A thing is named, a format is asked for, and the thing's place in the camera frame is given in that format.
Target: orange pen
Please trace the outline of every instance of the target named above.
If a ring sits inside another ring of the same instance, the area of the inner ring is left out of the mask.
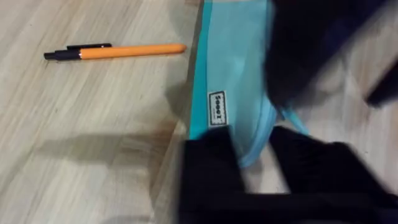
[[[179,54],[185,51],[183,44],[140,45],[112,47],[111,44],[71,45],[67,50],[44,53],[46,60],[88,60],[99,58],[132,57],[144,55]]]

